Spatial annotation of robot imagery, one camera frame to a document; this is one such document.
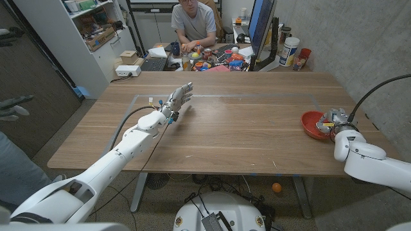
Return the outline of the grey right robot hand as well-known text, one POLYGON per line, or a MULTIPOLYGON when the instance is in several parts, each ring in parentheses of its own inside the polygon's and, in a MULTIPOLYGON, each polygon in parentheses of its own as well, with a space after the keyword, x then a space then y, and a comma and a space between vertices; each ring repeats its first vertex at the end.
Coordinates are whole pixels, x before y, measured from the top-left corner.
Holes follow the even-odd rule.
POLYGON ((348 115, 343 108, 332 108, 328 112, 324 113, 321 118, 316 122, 315 126, 322 133, 329 133, 331 131, 330 126, 324 125, 324 123, 339 123, 347 122, 348 115))

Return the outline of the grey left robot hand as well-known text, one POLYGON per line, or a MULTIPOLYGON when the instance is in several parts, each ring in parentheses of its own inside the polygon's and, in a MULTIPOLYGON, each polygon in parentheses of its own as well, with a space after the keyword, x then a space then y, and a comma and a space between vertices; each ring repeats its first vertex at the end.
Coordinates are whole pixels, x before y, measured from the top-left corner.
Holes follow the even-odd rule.
POLYGON ((177 113, 182 105, 191 99, 191 96, 193 95, 191 93, 192 90, 193 84, 191 82, 177 88, 168 96, 166 102, 161 106, 159 111, 162 112, 166 118, 177 113))

